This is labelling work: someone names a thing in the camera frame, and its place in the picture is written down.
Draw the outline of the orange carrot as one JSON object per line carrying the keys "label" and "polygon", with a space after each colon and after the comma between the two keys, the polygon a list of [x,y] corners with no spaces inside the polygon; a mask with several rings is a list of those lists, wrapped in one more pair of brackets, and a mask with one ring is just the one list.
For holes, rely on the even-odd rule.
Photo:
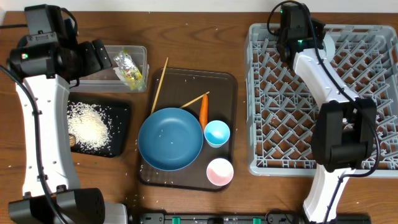
{"label": "orange carrot", "polygon": [[199,116],[199,122],[203,131],[205,130],[206,125],[208,124],[208,108],[209,108],[209,99],[208,95],[205,94],[203,95],[202,98],[200,116]]}

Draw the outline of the black tray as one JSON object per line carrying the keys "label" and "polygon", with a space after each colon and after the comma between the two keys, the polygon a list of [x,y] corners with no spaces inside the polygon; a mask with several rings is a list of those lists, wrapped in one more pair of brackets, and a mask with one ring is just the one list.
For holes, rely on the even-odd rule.
{"label": "black tray", "polygon": [[67,121],[71,152],[101,157],[121,155],[129,130],[132,104],[95,95],[72,93]]}

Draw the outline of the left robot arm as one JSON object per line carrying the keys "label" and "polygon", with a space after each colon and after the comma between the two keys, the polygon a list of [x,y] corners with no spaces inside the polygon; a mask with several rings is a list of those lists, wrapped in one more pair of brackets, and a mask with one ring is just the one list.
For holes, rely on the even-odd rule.
{"label": "left robot arm", "polygon": [[26,145],[23,198],[9,204],[15,223],[127,223],[127,208],[83,189],[68,142],[70,82],[111,66],[100,40],[30,40],[4,68],[16,83]]}

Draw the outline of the grey dishwasher rack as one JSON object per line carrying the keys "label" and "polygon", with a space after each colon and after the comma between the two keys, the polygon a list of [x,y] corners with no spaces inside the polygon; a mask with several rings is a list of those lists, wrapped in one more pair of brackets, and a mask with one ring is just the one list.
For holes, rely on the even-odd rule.
{"label": "grey dishwasher rack", "polygon": [[[253,24],[244,45],[248,169],[253,175],[313,176],[310,139],[318,107],[303,81],[282,63],[276,24]],[[377,105],[381,160],[374,176],[397,177],[397,34],[380,25],[327,25],[331,65],[362,98]]]}

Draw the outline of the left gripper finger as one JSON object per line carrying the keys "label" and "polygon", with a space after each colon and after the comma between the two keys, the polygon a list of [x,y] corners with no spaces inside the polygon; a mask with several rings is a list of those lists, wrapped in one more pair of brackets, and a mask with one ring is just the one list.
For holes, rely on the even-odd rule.
{"label": "left gripper finger", "polygon": [[84,76],[91,75],[101,70],[96,50],[90,42],[81,43]]}
{"label": "left gripper finger", "polygon": [[92,41],[93,47],[95,49],[95,53],[98,59],[98,63],[100,64],[102,69],[111,68],[113,65],[111,63],[111,59],[106,51],[106,48],[103,44],[102,40],[94,40]]}

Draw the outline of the dark blue plate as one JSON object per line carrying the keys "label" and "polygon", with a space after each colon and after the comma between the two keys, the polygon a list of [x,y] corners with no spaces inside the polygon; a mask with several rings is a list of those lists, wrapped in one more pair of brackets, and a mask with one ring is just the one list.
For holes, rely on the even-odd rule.
{"label": "dark blue plate", "polygon": [[203,130],[188,111],[164,108],[143,122],[137,141],[141,156],[149,165],[175,171],[189,166],[199,156]]}

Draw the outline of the yellow snack wrapper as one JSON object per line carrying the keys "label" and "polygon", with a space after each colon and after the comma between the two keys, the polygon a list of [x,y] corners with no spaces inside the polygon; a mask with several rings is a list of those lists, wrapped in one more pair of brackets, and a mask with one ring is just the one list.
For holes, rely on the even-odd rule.
{"label": "yellow snack wrapper", "polygon": [[122,49],[114,58],[117,67],[127,78],[132,91],[143,89],[144,78],[126,49]]}

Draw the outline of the clear plastic bin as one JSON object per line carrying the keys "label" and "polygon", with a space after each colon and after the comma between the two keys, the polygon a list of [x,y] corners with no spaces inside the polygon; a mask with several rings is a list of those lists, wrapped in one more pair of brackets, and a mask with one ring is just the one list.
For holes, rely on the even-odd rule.
{"label": "clear plastic bin", "polygon": [[[76,93],[140,93],[147,89],[149,64],[147,63],[147,49],[139,45],[105,45],[104,46],[112,67],[87,77],[80,78],[80,84],[76,87],[76,81],[71,81],[71,92]],[[125,50],[136,67],[139,69],[142,78],[140,80],[128,79],[119,69],[114,57],[122,50]]]}

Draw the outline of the wooden chopstick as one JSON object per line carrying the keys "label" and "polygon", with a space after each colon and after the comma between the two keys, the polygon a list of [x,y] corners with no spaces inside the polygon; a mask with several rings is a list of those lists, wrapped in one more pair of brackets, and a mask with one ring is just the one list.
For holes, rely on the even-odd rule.
{"label": "wooden chopstick", "polygon": [[150,114],[153,114],[154,111],[155,111],[155,107],[156,107],[157,100],[158,100],[158,97],[159,97],[159,93],[160,93],[160,89],[161,89],[162,82],[163,82],[163,79],[164,79],[164,75],[165,75],[165,71],[166,71],[166,68],[167,68],[168,61],[169,61],[169,58],[167,57],[166,61],[165,61],[165,64],[164,64],[164,67],[162,69],[162,74],[160,76],[159,85],[157,87],[157,91],[156,91],[156,94],[155,94],[155,98],[154,98],[154,102],[152,104],[152,109],[151,109]]}
{"label": "wooden chopstick", "polygon": [[207,95],[207,94],[209,94],[209,93],[210,93],[210,92],[208,91],[208,92],[206,92],[206,93],[204,93],[204,94],[202,94],[202,95],[196,97],[195,99],[193,99],[193,100],[191,100],[191,101],[185,103],[184,105],[182,105],[180,108],[182,109],[182,108],[185,108],[185,107],[191,105],[192,103],[198,101],[199,99],[203,98],[205,95]]}

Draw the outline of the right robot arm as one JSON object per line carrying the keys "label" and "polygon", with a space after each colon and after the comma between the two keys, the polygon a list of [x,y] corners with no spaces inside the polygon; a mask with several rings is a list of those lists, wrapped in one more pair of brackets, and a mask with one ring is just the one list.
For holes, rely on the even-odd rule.
{"label": "right robot arm", "polygon": [[347,181],[359,175],[362,161],[380,148],[376,104],[350,90],[330,65],[324,23],[305,16],[280,22],[277,50],[283,62],[306,84],[319,107],[311,148],[316,173],[303,210],[310,223],[336,220],[336,207]]}

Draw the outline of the black mounting rail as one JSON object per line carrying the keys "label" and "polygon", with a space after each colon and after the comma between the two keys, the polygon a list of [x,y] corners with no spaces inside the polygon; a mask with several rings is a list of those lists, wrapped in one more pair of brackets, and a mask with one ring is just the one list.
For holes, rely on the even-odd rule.
{"label": "black mounting rail", "polygon": [[138,224],[289,224],[309,223],[294,214],[268,213],[267,215],[165,215],[145,213],[136,216]]}

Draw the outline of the light blue bowl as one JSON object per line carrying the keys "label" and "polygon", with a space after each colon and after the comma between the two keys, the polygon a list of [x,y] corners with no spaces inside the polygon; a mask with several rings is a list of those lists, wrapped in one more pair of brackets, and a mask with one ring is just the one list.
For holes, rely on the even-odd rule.
{"label": "light blue bowl", "polygon": [[335,56],[335,43],[329,34],[325,34],[323,38],[323,48],[326,52],[326,58],[331,62]]}

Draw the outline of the small pink cup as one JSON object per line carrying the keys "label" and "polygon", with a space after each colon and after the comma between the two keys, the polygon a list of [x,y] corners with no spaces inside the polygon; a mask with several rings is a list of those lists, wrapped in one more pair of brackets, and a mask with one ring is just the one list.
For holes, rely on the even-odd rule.
{"label": "small pink cup", "polygon": [[233,165],[227,159],[213,159],[206,168],[206,176],[213,185],[227,185],[231,182],[234,176]]}

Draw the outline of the white napkin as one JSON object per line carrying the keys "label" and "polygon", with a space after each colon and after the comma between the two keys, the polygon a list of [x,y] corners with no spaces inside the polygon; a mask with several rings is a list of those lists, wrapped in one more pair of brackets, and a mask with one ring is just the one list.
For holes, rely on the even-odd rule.
{"label": "white napkin", "polygon": [[120,71],[118,67],[113,68],[116,76],[126,85],[129,86],[129,82],[127,78],[123,75],[123,73]]}

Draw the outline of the brown serving tray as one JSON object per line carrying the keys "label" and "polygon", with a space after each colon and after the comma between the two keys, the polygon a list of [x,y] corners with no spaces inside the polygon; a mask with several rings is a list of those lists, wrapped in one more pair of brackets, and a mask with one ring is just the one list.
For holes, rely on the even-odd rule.
{"label": "brown serving tray", "polygon": [[[161,74],[162,70],[158,70],[152,77],[153,90],[150,92],[150,111]],[[234,131],[237,89],[238,84],[235,77],[228,73],[168,68],[165,71],[154,113],[164,108],[179,108],[209,91],[208,119],[210,121],[223,121],[231,131]],[[234,137],[232,136],[223,146],[217,149],[209,146],[207,141],[203,140],[203,147],[199,156],[189,166],[175,171],[156,169],[140,155],[139,180],[143,184],[158,187],[219,192],[224,188],[213,185],[208,180],[206,168],[216,158],[232,161],[233,149]]]}

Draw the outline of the small blue cup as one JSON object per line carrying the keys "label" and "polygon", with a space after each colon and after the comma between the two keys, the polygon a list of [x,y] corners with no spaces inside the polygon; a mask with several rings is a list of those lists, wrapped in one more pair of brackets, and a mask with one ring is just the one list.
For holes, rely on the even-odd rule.
{"label": "small blue cup", "polygon": [[224,145],[229,140],[230,135],[229,126],[223,121],[214,120],[205,126],[205,139],[213,148],[219,148]]}

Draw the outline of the pile of white rice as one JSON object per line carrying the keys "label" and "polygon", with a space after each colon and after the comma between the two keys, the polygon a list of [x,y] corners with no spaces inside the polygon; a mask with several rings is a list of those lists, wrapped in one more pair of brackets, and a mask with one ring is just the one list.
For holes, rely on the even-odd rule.
{"label": "pile of white rice", "polygon": [[81,152],[94,154],[110,151],[115,118],[110,106],[69,101],[67,109],[68,131],[76,137]]}

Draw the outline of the brown walnut-like food piece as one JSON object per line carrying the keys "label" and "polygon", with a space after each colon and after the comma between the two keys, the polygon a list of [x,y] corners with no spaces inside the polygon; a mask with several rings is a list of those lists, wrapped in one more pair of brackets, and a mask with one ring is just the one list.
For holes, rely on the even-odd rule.
{"label": "brown walnut-like food piece", "polygon": [[70,139],[70,147],[74,147],[76,145],[76,137],[70,134],[69,139]]}

